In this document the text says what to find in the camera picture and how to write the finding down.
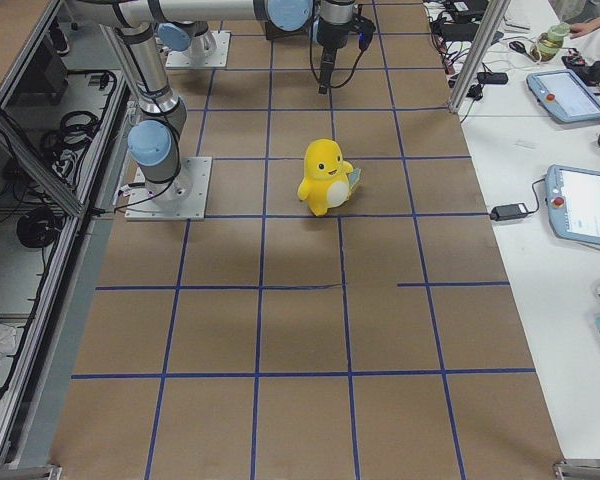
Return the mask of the person hand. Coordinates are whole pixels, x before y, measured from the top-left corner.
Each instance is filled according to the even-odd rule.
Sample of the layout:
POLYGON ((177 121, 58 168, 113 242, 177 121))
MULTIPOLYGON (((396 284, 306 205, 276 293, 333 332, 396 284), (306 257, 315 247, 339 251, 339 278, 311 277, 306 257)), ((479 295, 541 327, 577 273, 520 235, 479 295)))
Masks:
POLYGON ((578 22, 570 25, 570 37, 575 39, 588 35, 600 28, 600 22, 593 19, 588 22, 578 22))

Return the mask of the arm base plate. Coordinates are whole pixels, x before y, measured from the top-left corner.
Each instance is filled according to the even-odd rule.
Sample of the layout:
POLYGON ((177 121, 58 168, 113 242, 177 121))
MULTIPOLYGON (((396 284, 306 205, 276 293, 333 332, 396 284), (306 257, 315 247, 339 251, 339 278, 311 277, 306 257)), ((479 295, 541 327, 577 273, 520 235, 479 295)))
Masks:
POLYGON ((128 221, 200 221, 205 217, 211 178, 211 157, 183 157, 181 169, 169 188, 145 183, 144 174, 136 168, 134 181, 143 186, 130 192, 130 207, 125 209, 128 221))
POLYGON ((203 70, 225 68, 231 33, 226 30, 207 31, 202 35, 183 39, 164 40, 169 53, 167 70, 203 70))

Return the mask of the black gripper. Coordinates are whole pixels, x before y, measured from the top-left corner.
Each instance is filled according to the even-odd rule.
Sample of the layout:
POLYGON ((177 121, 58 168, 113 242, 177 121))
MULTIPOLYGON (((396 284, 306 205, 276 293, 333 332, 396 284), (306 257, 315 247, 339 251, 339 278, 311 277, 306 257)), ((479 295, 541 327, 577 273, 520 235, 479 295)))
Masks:
POLYGON ((354 2, 325 0, 320 2, 316 40, 322 49, 318 93, 327 94, 336 63, 336 50, 343 48, 353 23, 354 2))

